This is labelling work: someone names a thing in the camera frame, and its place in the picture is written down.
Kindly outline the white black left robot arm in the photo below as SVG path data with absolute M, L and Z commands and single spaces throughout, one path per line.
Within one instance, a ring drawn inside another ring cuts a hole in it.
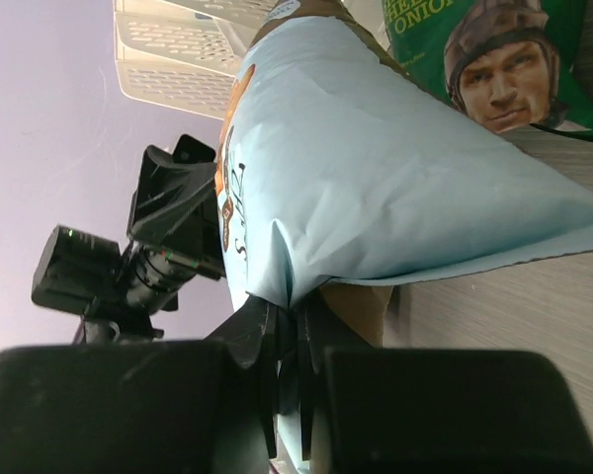
M 56 226 L 34 273 L 32 302 L 78 316 L 75 344 L 161 338 L 151 318 L 177 310 L 188 281 L 225 276 L 215 171 L 215 150 L 188 134 L 171 152 L 147 146 L 131 197 L 127 246 Z

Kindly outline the light blue cassava chips bag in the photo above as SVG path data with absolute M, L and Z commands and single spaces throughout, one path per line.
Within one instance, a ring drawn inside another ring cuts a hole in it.
M 420 89 L 338 1 L 263 22 L 215 193 L 235 307 L 593 252 L 591 191 Z

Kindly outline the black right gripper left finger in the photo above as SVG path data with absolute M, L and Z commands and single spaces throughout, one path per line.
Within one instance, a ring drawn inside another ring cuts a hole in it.
M 203 340 L 0 353 L 0 473 L 266 473 L 277 308 L 252 297 Z

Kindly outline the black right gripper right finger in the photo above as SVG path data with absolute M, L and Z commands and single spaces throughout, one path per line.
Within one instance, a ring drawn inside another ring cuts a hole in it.
M 296 321 L 312 472 L 593 473 L 593 441 L 547 357 L 376 349 L 317 294 Z

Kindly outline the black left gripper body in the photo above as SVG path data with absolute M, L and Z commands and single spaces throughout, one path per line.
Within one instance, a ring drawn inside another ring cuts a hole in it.
M 129 244 L 123 253 L 123 302 L 133 311 L 175 311 L 178 291 L 188 281 L 225 277 L 216 199 L 208 197 L 178 220 L 161 242 L 135 236 L 133 228 L 144 208 L 137 197 L 131 200 Z

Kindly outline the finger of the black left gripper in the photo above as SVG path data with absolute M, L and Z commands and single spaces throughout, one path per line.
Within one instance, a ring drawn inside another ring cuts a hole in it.
M 180 136 L 172 152 L 147 146 L 132 196 L 127 235 L 173 235 L 210 193 L 215 156 L 213 148 L 188 134 Z

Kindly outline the dark green onion chips bag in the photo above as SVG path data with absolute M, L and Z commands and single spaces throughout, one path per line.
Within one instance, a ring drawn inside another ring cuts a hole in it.
M 593 142 L 593 103 L 572 76 L 587 4 L 405 0 L 382 4 L 393 59 L 495 133 L 532 125 Z

